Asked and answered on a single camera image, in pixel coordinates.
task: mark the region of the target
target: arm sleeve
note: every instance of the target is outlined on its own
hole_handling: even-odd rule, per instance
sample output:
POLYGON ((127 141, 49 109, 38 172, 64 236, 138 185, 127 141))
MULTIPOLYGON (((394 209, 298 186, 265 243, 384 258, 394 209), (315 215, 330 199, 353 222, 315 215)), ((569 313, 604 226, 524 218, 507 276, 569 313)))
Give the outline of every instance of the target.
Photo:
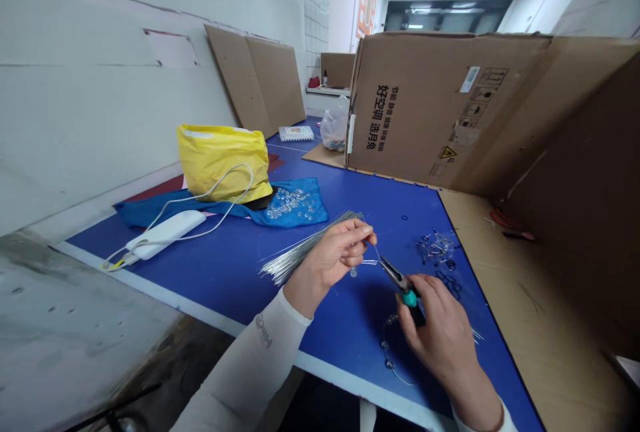
POLYGON ((280 289, 220 358, 171 431, 256 428, 291 371, 310 323, 280 289))
MULTIPOLYGON (((515 425, 511 420, 511 414, 509 413, 507 406, 502 402, 502 399, 500 399, 500 402, 502 403, 503 420, 502 427, 500 427, 496 432, 518 432, 518 429, 515 428, 515 425)), ((458 430, 460 432, 475 432, 460 420, 460 417, 458 417, 458 414, 456 414, 453 407, 451 407, 451 410, 453 410, 453 418, 455 419, 456 424, 458 424, 458 430)))

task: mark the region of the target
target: tiled wall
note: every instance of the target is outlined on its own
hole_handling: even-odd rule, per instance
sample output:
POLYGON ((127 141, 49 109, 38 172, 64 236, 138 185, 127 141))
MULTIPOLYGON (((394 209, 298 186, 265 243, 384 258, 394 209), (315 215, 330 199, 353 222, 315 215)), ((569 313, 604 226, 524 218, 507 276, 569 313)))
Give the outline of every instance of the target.
POLYGON ((305 39, 307 42, 307 78, 320 77, 320 53, 329 42, 329 0, 305 0, 305 39))

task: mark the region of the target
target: white power bank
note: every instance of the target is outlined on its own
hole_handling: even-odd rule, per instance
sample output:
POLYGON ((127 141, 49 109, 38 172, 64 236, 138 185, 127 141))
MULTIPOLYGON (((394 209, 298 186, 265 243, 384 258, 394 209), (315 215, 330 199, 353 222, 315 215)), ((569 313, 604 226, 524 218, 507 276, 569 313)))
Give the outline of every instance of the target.
POLYGON ((148 260, 166 249, 176 239, 202 224, 206 216, 200 211, 182 211, 154 226, 150 231, 127 242, 126 248, 132 250, 140 242, 165 242, 153 245, 140 245, 133 254, 142 260, 148 260))

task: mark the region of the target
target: blue tabletop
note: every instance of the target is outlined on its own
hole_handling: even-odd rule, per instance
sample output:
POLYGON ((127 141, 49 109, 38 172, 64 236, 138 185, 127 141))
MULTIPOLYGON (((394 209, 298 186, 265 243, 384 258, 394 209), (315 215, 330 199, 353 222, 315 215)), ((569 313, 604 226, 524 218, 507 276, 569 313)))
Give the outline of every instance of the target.
MULTIPOLYGON (((318 120, 310 117, 305 122, 316 135, 318 120)), ((407 274, 434 274, 432 264, 423 264, 416 242, 432 228, 438 232, 452 229, 438 192, 301 160, 319 142, 318 137, 310 142, 288 143, 281 143, 277 135, 270 138, 269 152, 279 154, 286 162, 269 174, 270 180, 316 177, 331 219, 346 210, 362 212, 378 235, 380 254, 396 268, 407 274)), ((208 218, 193 233, 210 229, 217 220, 219 217, 208 218)), ((228 217, 218 231, 174 243, 153 259, 140 261, 128 270, 246 325, 277 293, 270 277, 260 278, 257 273, 264 259, 324 226, 273 229, 248 219, 228 217)), ((67 242, 104 259, 138 234, 114 215, 67 242)), ((365 258, 377 259, 372 247, 365 258)), ((476 345, 481 366, 518 429, 543 430, 462 248, 456 250, 454 260, 455 278, 462 286, 461 303, 471 326, 484 338, 476 345)), ((385 367, 380 342, 383 324, 396 309, 394 292, 380 267, 360 266, 356 277, 346 276, 328 294, 300 350, 416 405, 451 417, 444 390, 409 350, 397 323, 387 328, 390 358, 398 375, 416 386, 404 384, 385 367)))

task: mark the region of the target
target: charging cable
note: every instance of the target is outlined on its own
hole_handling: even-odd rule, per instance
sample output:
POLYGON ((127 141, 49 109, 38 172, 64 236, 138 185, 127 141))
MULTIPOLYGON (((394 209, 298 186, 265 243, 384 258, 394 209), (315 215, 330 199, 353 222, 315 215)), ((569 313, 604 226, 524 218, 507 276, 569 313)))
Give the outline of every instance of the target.
POLYGON ((206 232, 202 232, 196 235, 190 235, 188 237, 180 237, 178 239, 171 239, 171 240, 166 240, 166 241, 154 241, 154 242, 148 242, 148 241, 140 241, 138 242, 136 245, 134 245, 131 250, 129 252, 127 252, 125 254, 125 256, 118 261, 116 264, 114 264, 114 266, 111 267, 110 261, 112 260, 112 258, 114 258, 116 255, 118 255, 120 252, 126 250, 126 247, 123 247, 122 249, 112 253, 110 256, 108 256, 108 258, 106 258, 106 260, 103 262, 101 268, 108 271, 108 272, 115 272, 116 270, 120 270, 128 265, 132 265, 136 262, 138 262, 138 260, 140 260, 140 257, 138 257, 137 255, 135 255, 133 252, 138 248, 138 247, 144 247, 146 245, 161 245, 161 244, 166 244, 166 243, 173 243, 173 242, 177 242, 177 241, 182 241, 182 240, 189 240, 189 239, 197 239, 198 237, 202 237, 203 235, 206 235, 208 233, 213 232, 214 230, 216 230, 218 227, 220 227, 220 225, 222 224, 222 222, 224 222, 224 220, 227 218, 227 216, 229 215, 229 212, 231 212, 231 209, 233 208, 234 205, 236 205, 238 202, 240 202, 240 200, 242 200, 244 198, 244 196, 249 192, 250 188, 253 186, 253 170, 251 170, 250 166, 248 166, 247 164, 239 164, 236 165, 232 168, 230 168, 226 174, 224 174, 220 180, 218 180, 218 182, 216 182, 212 188, 210 188, 207 192, 205 192, 204 194, 201 195, 196 195, 194 197, 187 197, 186 199, 176 199, 176 200, 172 200, 172 201, 168 201, 166 204, 164 204, 164 206, 162 207, 162 210, 160 210, 160 213, 158 214, 158 216, 153 220, 153 222, 151 222, 150 226, 148 226, 145 230, 145 232, 148 232, 149 230, 151 230, 151 228, 156 224, 156 222, 158 222, 158 220, 160 219, 160 217, 162 217, 162 214, 164 214, 167 206, 170 203, 176 203, 176 202, 184 202, 184 201, 188 201, 188 200, 192 200, 192 199, 200 199, 202 197, 206 197, 208 195, 210 195, 215 188, 218 186, 218 184, 220 184, 220 182, 222 182, 226 176, 228 176, 228 174, 230 174, 230 172, 232 172, 233 170, 237 169, 238 167, 246 167, 249 169, 249 174, 251 175, 251 180, 249 181, 249 185, 247 186, 247 188, 245 189, 244 193, 238 197, 236 200, 234 200, 234 202, 229 206, 229 208, 227 209, 227 211, 225 212, 225 214, 222 216, 222 219, 220 219, 220 222, 218 222, 214 228, 206 231, 206 232))

